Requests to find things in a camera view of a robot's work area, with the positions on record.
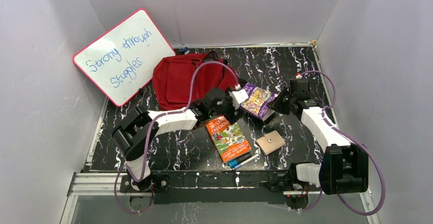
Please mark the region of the purple Treehouse book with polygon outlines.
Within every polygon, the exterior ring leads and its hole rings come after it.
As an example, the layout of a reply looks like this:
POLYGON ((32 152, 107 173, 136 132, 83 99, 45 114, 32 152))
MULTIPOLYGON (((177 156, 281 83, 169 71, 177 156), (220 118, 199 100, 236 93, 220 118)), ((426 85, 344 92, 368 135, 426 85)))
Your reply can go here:
POLYGON ((275 111, 268 107, 278 95, 259 88, 249 82, 244 86, 249 98, 241 104, 241 107, 249 114, 266 121, 275 111))

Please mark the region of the orange Treehouse book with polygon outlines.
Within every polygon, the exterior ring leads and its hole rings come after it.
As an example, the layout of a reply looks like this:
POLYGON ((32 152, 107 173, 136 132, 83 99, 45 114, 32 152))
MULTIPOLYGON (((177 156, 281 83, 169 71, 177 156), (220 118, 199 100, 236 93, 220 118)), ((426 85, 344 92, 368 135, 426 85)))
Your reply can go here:
POLYGON ((239 125, 231 124, 224 116, 206 125, 207 132, 223 163, 227 163, 251 151, 251 146, 239 125))

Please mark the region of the red student backpack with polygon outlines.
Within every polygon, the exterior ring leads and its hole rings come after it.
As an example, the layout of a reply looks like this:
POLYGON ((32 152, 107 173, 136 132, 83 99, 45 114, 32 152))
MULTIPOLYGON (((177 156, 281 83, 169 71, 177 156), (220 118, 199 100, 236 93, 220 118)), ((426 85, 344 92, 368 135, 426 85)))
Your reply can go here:
POLYGON ((192 101, 201 99, 212 88, 227 90, 244 79, 233 76, 234 68, 228 69, 218 64, 203 65, 209 61, 218 61, 228 65, 227 60, 220 59, 215 51, 203 54, 185 54, 163 58, 154 68, 152 86, 161 111, 176 110, 185 107, 189 101, 190 84, 194 72, 200 68, 192 86, 192 101))

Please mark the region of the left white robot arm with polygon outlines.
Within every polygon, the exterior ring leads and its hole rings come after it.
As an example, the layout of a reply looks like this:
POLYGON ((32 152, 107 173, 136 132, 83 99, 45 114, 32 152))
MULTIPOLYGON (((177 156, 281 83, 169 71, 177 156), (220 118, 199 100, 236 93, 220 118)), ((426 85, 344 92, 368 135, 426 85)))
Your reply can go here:
POLYGON ((220 116, 234 123, 243 116, 240 106, 248 97, 243 88, 227 91, 212 88, 203 98, 177 110, 150 111, 143 106, 135 107, 111 134, 125 160, 134 187, 139 191, 147 191, 152 187, 147 155, 154 137, 175 131, 195 130, 220 116))

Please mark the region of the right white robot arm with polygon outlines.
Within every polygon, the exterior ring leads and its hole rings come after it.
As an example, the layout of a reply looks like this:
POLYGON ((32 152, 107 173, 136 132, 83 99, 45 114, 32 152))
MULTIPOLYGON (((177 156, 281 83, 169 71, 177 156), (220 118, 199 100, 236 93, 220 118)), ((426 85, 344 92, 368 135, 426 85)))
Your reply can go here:
POLYGON ((324 152, 322 162, 290 165, 288 185, 301 190, 307 183, 321 188, 327 195, 365 192, 368 189, 369 157, 358 145, 336 132, 335 124, 311 99, 309 81, 290 79, 268 107, 280 114, 294 114, 314 136, 324 152))

